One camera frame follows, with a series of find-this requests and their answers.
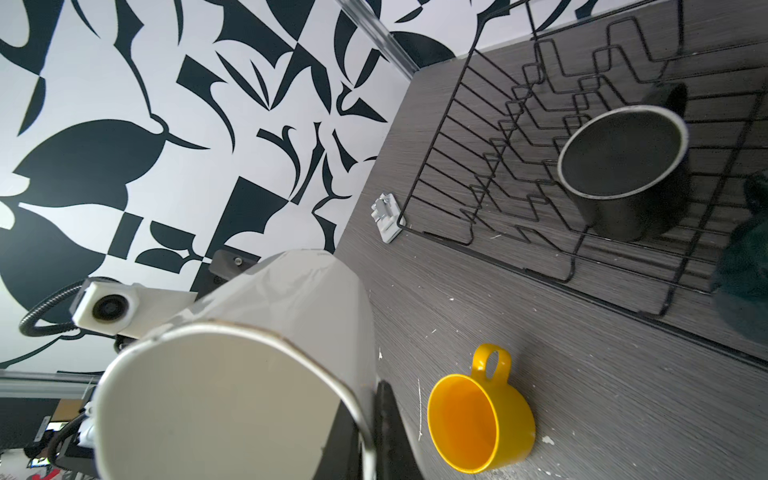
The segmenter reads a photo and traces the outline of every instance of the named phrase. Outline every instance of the yellow cup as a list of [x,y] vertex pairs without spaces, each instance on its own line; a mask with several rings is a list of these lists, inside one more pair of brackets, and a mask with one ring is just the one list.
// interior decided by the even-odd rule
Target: yellow cup
[[[488,358],[498,365],[488,379]],[[450,466],[480,473],[520,462],[536,441],[531,407],[507,384],[512,357],[500,346],[484,343],[475,351],[472,374],[440,379],[427,405],[427,423],[435,447]]]

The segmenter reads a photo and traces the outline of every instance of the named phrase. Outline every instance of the white container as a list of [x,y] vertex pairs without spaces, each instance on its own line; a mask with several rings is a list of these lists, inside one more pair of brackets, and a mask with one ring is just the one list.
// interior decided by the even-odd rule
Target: white container
[[332,255],[282,253],[151,330],[94,400],[104,480],[313,477],[339,401],[375,475],[373,322]]

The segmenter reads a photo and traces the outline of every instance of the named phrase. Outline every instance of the camera lens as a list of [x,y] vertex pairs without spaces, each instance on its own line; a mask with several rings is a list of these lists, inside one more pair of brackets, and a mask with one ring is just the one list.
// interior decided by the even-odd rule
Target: camera lens
[[128,311],[128,299],[122,295],[107,295],[94,305],[96,320],[111,322],[120,319]]

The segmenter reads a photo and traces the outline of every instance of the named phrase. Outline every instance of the black and white patterned wall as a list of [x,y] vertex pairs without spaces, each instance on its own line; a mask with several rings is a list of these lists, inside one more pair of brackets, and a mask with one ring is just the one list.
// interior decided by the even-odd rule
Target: black and white patterned wall
[[408,82],[335,0],[3,0],[0,85],[0,368],[87,372],[111,339],[23,337],[28,308],[333,252]]
[[[517,0],[367,0],[372,10],[419,67],[469,52],[478,20]],[[636,0],[533,0],[537,31],[632,3]],[[525,7],[519,6],[488,21],[478,48],[530,38]]]

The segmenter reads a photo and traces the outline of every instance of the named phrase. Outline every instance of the wire rack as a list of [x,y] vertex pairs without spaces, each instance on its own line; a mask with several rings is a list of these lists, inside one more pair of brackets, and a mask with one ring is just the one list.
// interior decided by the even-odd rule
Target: wire rack
[[[663,320],[680,295],[712,313],[717,258],[750,216],[743,179],[768,168],[768,39],[729,44],[738,33],[707,31],[712,22],[687,19],[683,0],[637,8],[648,3],[544,33],[530,0],[490,14],[527,18],[532,39],[484,53],[482,22],[403,205],[406,230],[768,370],[758,356]],[[654,8],[669,15],[651,22]],[[726,42],[707,44],[718,38]],[[659,81],[690,92],[688,215],[651,241],[600,237],[558,181],[558,155],[581,125],[638,103]]]

